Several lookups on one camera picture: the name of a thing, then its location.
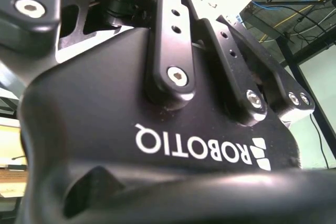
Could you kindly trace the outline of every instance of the cable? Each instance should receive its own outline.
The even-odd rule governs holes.
[[[284,22],[290,20],[291,18],[294,18],[296,15],[298,15],[299,13],[303,12],[304,10],[308,9],[308,8],[311,7],[311,6],[313,6],[313,5],[308,5],[308,6],[306,6],[305,8],[302,8],[302,9],[299,10],[299,11],[295,10],[296,13],[294,13],[293,15],[289,16],[288,18],[285,18],[284,20],[280,21],[280,22],[277,23],[273,28],[276,28],[276,27],[280,26],[281,24],[283,24]],[[265,39],[266,36],[267,36],[267,35],[264,34],[264,36],[260,39],[259,42],[262,42],[262,41]]]
[[[324,158],[324,161],[325,161],[325,165],[327,166],[327,169],[329,169],[329,164],[328,164],[328,161],[327,161],[327,158],[325,157],[325,154],[324,154],[324,151],[323,151],[323,146],[322,146],[322,138],[321,138],[321,135],[320,135],[320,131],[319,129],[317,128],[317,126],[315,125],[314,121],[313,121],[313,118],[311,116],[311,114],[309,115],[310,117],[310,120],[312,122],[312,124],[314,125],[317,133],[319,134],[319,140],[320,140],[320,148],[321,148],[321,152],[322,152],[322,155],[323,155],[323,158]]]
[[[262,5],[259,5],[257,4],[256,2],[252,1],[252,3],[255,5],[255,6],[258,6],[262,9],[265,9],[265,10],[280,10],[280,8],[272,8],[272,7],[266,7],[266,6],[262,6]]]
[[[313,19],[311,19],[310,17],[308,17],[306,14],[303,14],[301,12],[299,12],[298,10],[295,10],[291,7],[288,6],[280,6],[280,5],[276,5],[277,7],[282,7],[282,8],[286,8],[289,10],[292,10],[293,12],[296,12],[297,14],[300,14],[302,17],[305,17],[306,19],[310,20],[312,23],[314,23],[315,25],[317,25],[322,31],[326,32],[323,27],[320,26],[320,24],[318,24],[316,21],[314,21]]]
[[[328,13],[328,14],[326,15],[326,17],[324,17],[321,21],[318,22],[318,24],[320,25],[322,22],[324,22],[324,21],[328,20],[329,18],[331,18],[332,16],[334,16],[334,15],[336,14],[336,13],[334,13],[334,12],[336,12],[336,9],[334,9],[334,10],[332,10],[330,13]],[[314,26],[309,27],[309,28],[307,28],[307,29],[305,29],[305,30],[303,30],[303,31],[301,31],[301,32],[297,32],[297,31],[295,31],[296,33],[295,33],[295,34],[291,34],[290,36],[299,36],[299,35],[302,35],[302,34],[308,32],[308,31],[310,31],[310,30],[312,30],[312,29],[314,29],[314,28],[316,28],[316,27],[317,27],[317,25],[314,25]],[[319,37],[321,34],[324,34],[324,31],[323,31],[322,33],[320,33],[318,36],[313,36],[313,37]],[[265,39],[265,40],[262,41],[262,42],[271,42],[271,41],[275,41],[275,39],[270,39],[270,40],[266,40],[266,39]]]
[[[253,3],[255,6],[258,6],[262,9],[265,9],[265,10],[280,10],[280,8],[276,8],[276,7],[267,7],[267,6],[264,6],[264,5],[259,5],[258,3],[254,2],[254,1],[251,1],[251,3]]]
[[[318,22],[318,24],[320,25],[323,21],[325,21],[335,11],[336,11],[336,9],[334,9],[330,13],[328,13],[326,17],[324,17],[320,22]],[[299,35],[299,34],[304,34],[304,33],[308,32],[308,31],[310,31],[311,29],[314,29],[315,27],[317,27],[317,25],[314,25],[314,26],[312,26],[310,28],[307,28],[306,30],[301,31],[299,33],[291,34],[290,36],[296,36],[296,35]]]

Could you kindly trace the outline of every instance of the screw hole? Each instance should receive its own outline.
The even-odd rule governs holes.
[[[175,15],[175,16],[180,16],[180,13],[177,11],[177,10],[172,10],[172,13]]]
[[[233,52],[232,50],[230,50],[230,55],[232,56],[232,57],[237,57],[237,55],[236,55],[236,53],[235,52]]]
[[[224,38],[226,38],[226,39],[228,38],[228,36],[227,36],[227,34],[226,34],[225,32],[221,31],[220,34],[221,34]]]
[[[177,34],[181,33],[181,29],[179,29],[177,26],[172,26],[172,29],[174,32],[176,32]]]
[[[26,10],[31,11],[31,12],[37,10],[36,6],[34,6],[34,5],[25,5],[24,8],[25,8]]]

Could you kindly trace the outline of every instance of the metal bracket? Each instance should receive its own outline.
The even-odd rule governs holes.
[[[246,55],[249,69],[262,82],[267,103],[282,121],[297,121],[314,111],[312,97],[241,23],[232,24],[223,16],[217,20],[226,24],[236,37],[238,47]],[[303,96],[309,100],[309,104],[304,102]]]
[[[154,0],[145,89],[168,110],[185,106],[195,94],[189,12],[181,0]]]
[[[208,49],[214,49],[219,61],[214,74],[223,88],[226,108],[230,115],[246,126],[265,119],[267,106],[257,85],[253,82],[244,58],[228,27],[216,20],[201,18],[193,0],[187,0],[191,8],[195,30],[193,35],[201,39]]]

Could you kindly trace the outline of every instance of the silver screw head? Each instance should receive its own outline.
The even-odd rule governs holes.
[[[305,103],[306,105],[309,105],[309,104],[310,104],[310,101],[309,101],[309,99],[306,97],[305,94],[301,93],[300,96],[301,96],[301,99],[304,101],[304,103]]]
[[[292,103],[294,103],[295,105],[299,105],[300,104],[299,99],[292,92],[288,93],[288,97],[292,101]]]
[[[252,90],[247,90],[246,97],[253,107],[257,109],[261,108],[261,105],[262,105],[261,99],[259,98],[259,96],[257,96],[255,92],[253,92]]]
[[[167,74],[169,79],[179,87],[186,86],[188,83],[188,77],[181,68],[170,67],[168,68]]]
[[[43,5],[35,0],[17,0],[14,6],[20,13],[31,18],[41,18],[46,13]]]

